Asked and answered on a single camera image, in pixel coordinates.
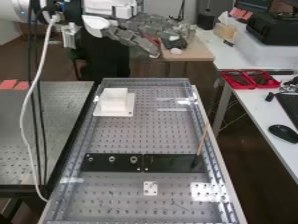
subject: black cable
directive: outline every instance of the black cable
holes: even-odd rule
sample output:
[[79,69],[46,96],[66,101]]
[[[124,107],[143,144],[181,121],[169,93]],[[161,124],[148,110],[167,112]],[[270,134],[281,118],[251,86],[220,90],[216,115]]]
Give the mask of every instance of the black cable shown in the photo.
[[180,21],[184,20],[184,13],[185,13],[185,0],[183,0],[183,4],[181,4],[181,8],[180,8],[180,15],[179,15]]
[[171,16],[171,19],[181,22],[184,20],[184,14],[185,14],[185,0],[183,0],[183,3],[181,3],[179,17],[175,18],[173,16]]
[[[32,48],[32,43],[31,43],[31,22],[32,22],[32,0],[30,0],[30,6],[28,6],[28,39],[27,39],[27,79],[30,86],[32,84],[32,79],[31,79],[31,48]],[[38,158],[38,176],[39,176],[39,185],[42,186],[42,165],[40,165],[40,144],[39,144],[39,129],[38,129],[38,121],[36,121],[36,106],[35,106],[35,94],[32,93],[31,96],[31,109],[32,109],[32,116],[34,116],[34,129],[35,129],[35,145],[36,145],[36,158]]]
[[[39,10],[35,19],[35,67],[36,70],[39,69],[39,46],[38,46],[38,22],[42,13],[44,12],[47,7]],[[39,101],[39,109],[40,109],[40,127],[42,127],[42,137],[44,143],[44,185],[47,185],[47,176],[48,176],[48,146],[47,146],[47,136],[46,136],[46,126],[44,126],[44,111],[43,111],[43,104],[42,104],[42,87],[40,87],[40,80],[38,81],[38,101]]]

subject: wooden stick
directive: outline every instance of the wooden stick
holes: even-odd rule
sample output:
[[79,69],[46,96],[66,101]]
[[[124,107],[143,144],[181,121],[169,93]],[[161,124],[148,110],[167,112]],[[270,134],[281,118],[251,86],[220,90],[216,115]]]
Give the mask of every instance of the wooden stick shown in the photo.
[[203,152],[203,145],[204,145],[204,141],[205,141],[205,138],[207,138],[207,135],[208,135],[209,125],[211,125],[211,122],[208,120],[205,128],[204,128],[204,134],[203,134],[203,139],[201,139],[200,146],[199,146],[197,156],[200,156],[200,154]]

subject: screw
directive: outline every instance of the screw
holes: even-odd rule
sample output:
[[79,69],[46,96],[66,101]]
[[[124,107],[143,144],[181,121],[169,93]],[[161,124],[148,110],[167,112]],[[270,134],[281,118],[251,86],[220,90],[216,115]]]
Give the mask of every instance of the screw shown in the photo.
[[132,163],[133,165],[137,164],[137,156],[132,156],[132,157],[131,157],[131,163]]

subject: mounting hole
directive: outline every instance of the mounting hole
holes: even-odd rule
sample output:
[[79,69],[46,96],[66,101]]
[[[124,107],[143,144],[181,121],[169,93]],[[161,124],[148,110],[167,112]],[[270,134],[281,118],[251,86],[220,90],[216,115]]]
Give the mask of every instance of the mounting hole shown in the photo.
[[116,157],[115,157],[115,156],[111,156],[111,157],[109,157],[109,162],[111,162],[111,163],[115,163],[115,161],[116,161]]

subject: white cube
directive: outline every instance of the white cube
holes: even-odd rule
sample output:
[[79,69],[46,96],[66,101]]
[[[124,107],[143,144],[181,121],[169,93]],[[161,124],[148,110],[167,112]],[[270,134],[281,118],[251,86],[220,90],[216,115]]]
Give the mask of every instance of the white cube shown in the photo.
[[102,111],[127,111],[128,88],[107,88],[100,96]]

